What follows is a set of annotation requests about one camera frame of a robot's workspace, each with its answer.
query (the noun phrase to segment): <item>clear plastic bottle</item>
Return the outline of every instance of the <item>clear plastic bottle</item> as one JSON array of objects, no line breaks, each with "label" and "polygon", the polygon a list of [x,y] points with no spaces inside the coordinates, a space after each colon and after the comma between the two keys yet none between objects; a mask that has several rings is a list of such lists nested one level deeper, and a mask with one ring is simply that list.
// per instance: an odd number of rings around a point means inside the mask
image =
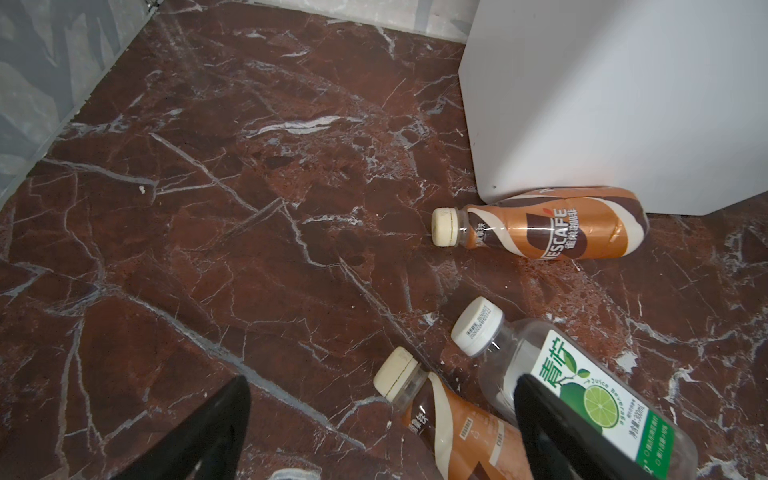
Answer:
[{"label": "clear plastic bottle", "polygon": [[656,478],[696,478],[698,454],[690,437],[550,323],[505,322],[501,309],[480,296],[451,337],[481,359],[481,390],[512,425],[518,378],[530,373]]}]

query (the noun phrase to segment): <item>empty bottle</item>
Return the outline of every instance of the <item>empty bottle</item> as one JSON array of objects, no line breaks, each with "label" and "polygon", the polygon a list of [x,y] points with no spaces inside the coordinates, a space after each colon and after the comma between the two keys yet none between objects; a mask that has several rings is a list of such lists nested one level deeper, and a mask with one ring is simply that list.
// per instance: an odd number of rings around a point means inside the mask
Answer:
[{"label": "empty bottle", "polygon": [[445,388],[401,346],[373,385],[435,456],[444,480],[532,480],[520,432]]},{"label": "empty bottle", "polygon": [[648,219],[629,190],[544,188],[493,205],[432,212],[438,247],[498,247],[527,258],[615,258],[634,252]]},{"label": "empty bottle", "polygon": [[458,318],[451,338],[467,355],[480,357],[483,395],[513,425],[512,395],[518,378],[530,373],[656,478],[696,478],[690,437],[550,323],[507,323],[501,309],[480,296]]}]

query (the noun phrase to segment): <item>white bottle cap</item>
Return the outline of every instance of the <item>white bottle cap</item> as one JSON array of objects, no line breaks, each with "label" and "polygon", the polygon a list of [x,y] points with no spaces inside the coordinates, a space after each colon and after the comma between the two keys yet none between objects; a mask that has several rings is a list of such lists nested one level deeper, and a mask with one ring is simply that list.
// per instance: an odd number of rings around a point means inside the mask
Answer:
[{"label": "white bottle cap", "polygon": [[392,402],[417,366],[419,362],[413,358],[413,355],[399,346],[389,354],[384,365],[373,377],[373,386],[387,399],[387,402]]},{"label": "white bottle cap", "polygon": [[453,247],[458,240],[458,212],[455,208],[435,208],[432,212],[432,243]]},{"label": "white bottle cap", "polygon": [[479,296],[464,309],[451,331],[453,342],[469,356],[482,352],[502,325],[504,313]]}]

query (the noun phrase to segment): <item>marble floor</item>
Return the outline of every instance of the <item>marble floor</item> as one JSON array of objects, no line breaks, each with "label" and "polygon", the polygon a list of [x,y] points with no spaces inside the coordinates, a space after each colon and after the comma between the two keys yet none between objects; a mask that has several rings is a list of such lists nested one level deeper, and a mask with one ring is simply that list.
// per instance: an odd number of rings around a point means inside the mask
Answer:
[{"label": "marble floor", "polygon": [[107,478],[237,373],[241,478],[438,478],[372,376],[405,346],[487,407],[449,337],[477,295],[607,363],[701,478],[768,475],[768,196],[652,216],[619,260],[436,248],[432,209],[478,202],[462,45],[196,5],[162,5],[0,212],[4,478]]}]

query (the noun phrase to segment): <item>green bottle label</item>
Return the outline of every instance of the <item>green bottle label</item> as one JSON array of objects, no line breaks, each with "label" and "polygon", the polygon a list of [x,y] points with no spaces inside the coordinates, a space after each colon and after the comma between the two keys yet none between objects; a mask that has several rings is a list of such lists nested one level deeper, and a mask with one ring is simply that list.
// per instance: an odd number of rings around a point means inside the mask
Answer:
[{"label": "green bottle label", "polygon": [[667,480],[674,429],[556,331],[531,374],[646,472]]},{"label": "green bottle label", "polygon": [[640,440],[640,450],[635,461],[646,472],[664,480],[670,468],[670,457],[674,445],[674,429],[660,416],[648,413]]}]

